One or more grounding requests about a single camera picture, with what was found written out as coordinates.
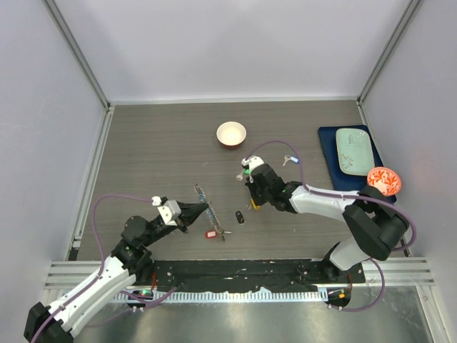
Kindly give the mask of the black tag key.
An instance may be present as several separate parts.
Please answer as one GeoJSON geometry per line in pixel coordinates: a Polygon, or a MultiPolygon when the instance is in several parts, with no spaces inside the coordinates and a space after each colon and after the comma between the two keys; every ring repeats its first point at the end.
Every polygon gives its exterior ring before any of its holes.
{"type": "Polygon", "coordinates": [[[239,224],[245,223],[245,219],[244,219],[244,216],[241,211],[236,211],[235,216],[236,216],[236,220],[239,224]]]}

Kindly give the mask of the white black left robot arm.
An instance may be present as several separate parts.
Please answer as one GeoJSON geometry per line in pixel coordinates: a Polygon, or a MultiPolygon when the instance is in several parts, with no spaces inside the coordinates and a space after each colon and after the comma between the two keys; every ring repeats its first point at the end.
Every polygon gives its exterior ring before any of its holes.
{"type": "Polygon", "coordinates": [[[115,295],[151,279],[150,245],[176,229],[186,233],[209,207],[206,202],[187,204],[166,197],[152,197],[150,202],[158,216],[152,220],[129,217],[120,242],[96,271],[49,305],[38,302],[30,308],[24,329],[28,342],[73,342],[115,295]]]}

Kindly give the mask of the yellow tag key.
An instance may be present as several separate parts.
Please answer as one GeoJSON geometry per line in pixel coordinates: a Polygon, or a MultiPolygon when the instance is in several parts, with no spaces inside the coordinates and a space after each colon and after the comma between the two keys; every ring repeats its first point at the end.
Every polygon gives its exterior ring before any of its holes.
{"type": "Polygon", "coordinates": [[[249,205],[247,206],[248,209],[254,209],[254,210],[259,210],[260,206],[255,203],[254,200],[251,199],[249,202],[249,205]]]}

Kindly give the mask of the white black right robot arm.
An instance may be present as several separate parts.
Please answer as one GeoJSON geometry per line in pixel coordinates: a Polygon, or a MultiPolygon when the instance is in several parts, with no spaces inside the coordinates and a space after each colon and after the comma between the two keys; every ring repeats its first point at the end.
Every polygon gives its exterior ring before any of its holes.
{"type": "Polygon", "coordinates": [[[323,259],[323,275],[339,282],[350,268],[367,259],[386,260],[411,227],[405,216],[374,187],[339,192],[285,182],[261,158],[243,159],[253,203],[269,203],[280,212],[315,214],[346,223],[351,237],[333,246],[323,259]]]}

